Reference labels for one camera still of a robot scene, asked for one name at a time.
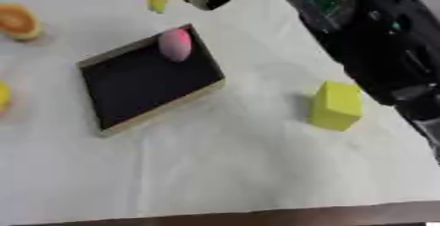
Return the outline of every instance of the wooden floor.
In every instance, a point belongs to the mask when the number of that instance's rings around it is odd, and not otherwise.
[[[71,222],[62,226],[343,226],[440,222],[440,201]]]

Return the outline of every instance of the yellow fruit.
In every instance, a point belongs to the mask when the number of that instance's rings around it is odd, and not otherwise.
[[[11,91],[8,85],[4,82],[0,82],[0,113],[5,111],[11,102]]]

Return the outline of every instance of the yellow cube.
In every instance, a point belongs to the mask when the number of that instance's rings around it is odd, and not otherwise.
[[[11,101],[11,91],[9,87],[0,81],[0,113],[5,111]]]
[[[317,127],[343,132],[362,116],[357,85],[325,82],[312,101],[310,123]]]

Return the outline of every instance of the pink ball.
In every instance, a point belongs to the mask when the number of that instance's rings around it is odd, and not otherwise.
[[[159,36],[160,52],[174,62],[183,62],[191,54],[192,41],[183,29],[172,29]]]

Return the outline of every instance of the yellow sponge cube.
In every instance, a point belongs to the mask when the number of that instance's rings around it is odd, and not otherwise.
[[[357,85],[325,82],[313,97],[310,123],[343,132],[360,119],[361,107]]]

